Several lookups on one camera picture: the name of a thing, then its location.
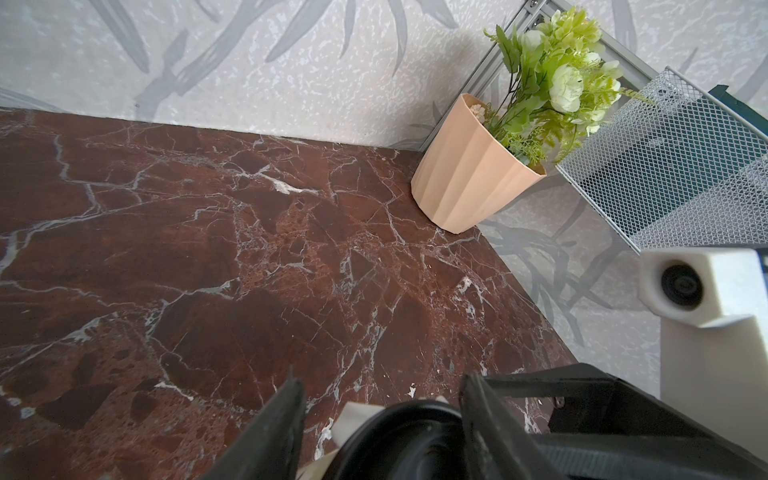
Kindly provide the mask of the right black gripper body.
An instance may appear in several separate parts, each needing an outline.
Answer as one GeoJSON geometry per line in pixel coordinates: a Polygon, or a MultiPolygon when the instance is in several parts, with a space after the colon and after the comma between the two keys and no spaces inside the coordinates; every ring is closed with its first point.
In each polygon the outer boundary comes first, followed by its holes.
{"type": "Polygon", "coordinates": [[[553,401],[545,458],[580,479],[764,479],[766,462],[630,383],[578,363],[485,377],[497,394],[553,401]]]}

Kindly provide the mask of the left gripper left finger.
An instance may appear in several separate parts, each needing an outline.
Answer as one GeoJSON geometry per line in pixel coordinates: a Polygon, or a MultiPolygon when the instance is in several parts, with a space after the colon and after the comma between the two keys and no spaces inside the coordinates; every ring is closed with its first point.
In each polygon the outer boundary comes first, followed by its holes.
{"type": "Polygon", "coordinates": [[[306,397],[298,378],[289,378],[205,479],[293,479],[301,453],[306,397]]]}

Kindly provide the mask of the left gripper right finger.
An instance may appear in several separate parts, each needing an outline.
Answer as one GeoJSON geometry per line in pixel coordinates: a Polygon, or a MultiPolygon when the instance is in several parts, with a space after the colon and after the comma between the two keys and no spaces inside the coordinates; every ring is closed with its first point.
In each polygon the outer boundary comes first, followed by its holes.
{"type": "Polygon", "coordinates": [[[478,374],[460,386],[460,408],[470,479],[563,479],[506,404],[478,374]]]}

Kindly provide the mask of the printed paper cup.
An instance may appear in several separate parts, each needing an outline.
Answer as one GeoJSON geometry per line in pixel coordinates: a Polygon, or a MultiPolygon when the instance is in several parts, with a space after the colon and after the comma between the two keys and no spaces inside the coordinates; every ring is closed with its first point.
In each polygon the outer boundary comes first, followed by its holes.
{"type": "Polygon", "coordinates": [[[297,474],[298,480],[321,479],[328,470],[340,448],[375,415],[385,409],[384,406],[348,402],[342,409],[339,417],[332,420],[321,440],[332,440],[336,449],[327,454],[315,453],[314,461],[301,467],[297,474]]]}

